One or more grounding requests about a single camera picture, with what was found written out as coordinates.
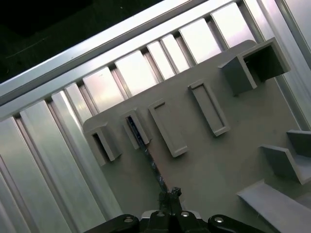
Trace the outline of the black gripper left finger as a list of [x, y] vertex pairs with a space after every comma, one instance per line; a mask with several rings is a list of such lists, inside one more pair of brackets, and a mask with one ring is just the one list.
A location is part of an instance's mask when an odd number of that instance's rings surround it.
[[138, 219], [123, 214], [91, 229], [92, 233], [167, 233], [170, 225], [170, 192], [160, 192], [159, 210], [152, 210], [148, 217]]

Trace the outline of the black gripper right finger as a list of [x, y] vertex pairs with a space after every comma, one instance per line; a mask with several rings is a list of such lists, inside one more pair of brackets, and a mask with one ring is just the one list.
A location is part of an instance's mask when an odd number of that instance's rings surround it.
[[244, 233], [245, 227], [241, 222], [224, 215], [211, 216], [208, 221], [197, 218], [190, 211], [181, 207], [179, 197], [181, 189], [173, 187], [170, 191], [170, 211], [176, 226], [182, 233]]

